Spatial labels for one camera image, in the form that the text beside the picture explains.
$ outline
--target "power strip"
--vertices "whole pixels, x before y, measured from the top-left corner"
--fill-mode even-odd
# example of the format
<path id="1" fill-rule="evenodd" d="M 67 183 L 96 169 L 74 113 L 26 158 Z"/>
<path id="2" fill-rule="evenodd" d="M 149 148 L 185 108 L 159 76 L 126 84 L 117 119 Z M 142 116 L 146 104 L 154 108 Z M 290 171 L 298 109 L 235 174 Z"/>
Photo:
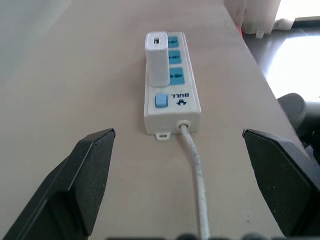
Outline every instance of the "power strip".
<path id="1" fill-rule="evenodd" d="M 146 132 L 158 141 L 167 141 L 171 134 L 181 133 L 181 125 L 186 125 L 189 133 L 197 131 L 201 107 L 185 34 L 151 32 L 145 50 Z"/>

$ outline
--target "beige table surface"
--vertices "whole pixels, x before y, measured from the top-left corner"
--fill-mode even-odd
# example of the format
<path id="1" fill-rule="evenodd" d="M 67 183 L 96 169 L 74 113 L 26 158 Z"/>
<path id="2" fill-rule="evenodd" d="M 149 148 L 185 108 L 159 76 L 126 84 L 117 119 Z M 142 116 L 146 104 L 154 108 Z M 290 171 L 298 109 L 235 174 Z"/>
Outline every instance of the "beige table surface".
<path id="1" fill-rule="evenodd" d="M 73 0 L 33 51 L 1 79 L 0 237 L 46 175 L 84 136 L 115 128 L 105 196 L 91 240 L 197 233 L 191 159 L 180 136 L 144 128 L 144 41 L 185 32 L 202 115 L 210 230 L 281 235 L 255 181 L 244 128 L 299 144 L 219 1 Z"/>

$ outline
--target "power cord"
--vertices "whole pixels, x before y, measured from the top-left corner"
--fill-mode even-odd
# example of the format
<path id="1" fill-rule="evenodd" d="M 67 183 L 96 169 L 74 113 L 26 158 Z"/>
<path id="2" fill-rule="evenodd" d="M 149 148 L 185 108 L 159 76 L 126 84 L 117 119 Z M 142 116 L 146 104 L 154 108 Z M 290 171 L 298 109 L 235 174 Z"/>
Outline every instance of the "power cord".
<path id="1" fill-rule="evenodd" d="M 194 163 L 194 168 L 196 173 L 200 237 L 201 237 L 201 240 L 208 240 L 210 237 L 210 228 L 209 228 L 208 208 L 207 208 L 207 199 L 206 199 L 206 187 L 205 187 L 205 181 L 204 181 L 204 176 L 203 176 L 202 167 L 201 167 L 200 156 L 198 154 L 197 147 L 188 132 L 188 127 L 186 125 L 181 125 L 179 128 L 193 157 L 193 163 Z"/>

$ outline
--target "floor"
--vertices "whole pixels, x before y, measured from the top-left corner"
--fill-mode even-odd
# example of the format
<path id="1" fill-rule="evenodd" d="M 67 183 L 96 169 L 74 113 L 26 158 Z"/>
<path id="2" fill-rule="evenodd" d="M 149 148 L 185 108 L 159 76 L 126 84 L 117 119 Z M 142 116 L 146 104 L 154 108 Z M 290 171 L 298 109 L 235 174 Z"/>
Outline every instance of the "floor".
<path id="1" fill-rule="evenodd" d="M 243 39 L 276 98 L 297 93 L 320 102 L 320 27 L 274 30 L 262 39 L 244 34 Z"/>

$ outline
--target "blue power switch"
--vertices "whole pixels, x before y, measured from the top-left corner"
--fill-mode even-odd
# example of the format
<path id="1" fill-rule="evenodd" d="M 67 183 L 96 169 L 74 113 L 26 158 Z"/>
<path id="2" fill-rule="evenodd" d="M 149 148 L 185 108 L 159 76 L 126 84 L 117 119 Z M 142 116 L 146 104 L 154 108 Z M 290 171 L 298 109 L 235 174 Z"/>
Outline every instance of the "blue power switch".
<path id="1" fill-rule="evenodd" d="M 162 109 L 168 107 L 168 96 L 165 93 L 158 93 L 155 96 L 155 107 Z"/>

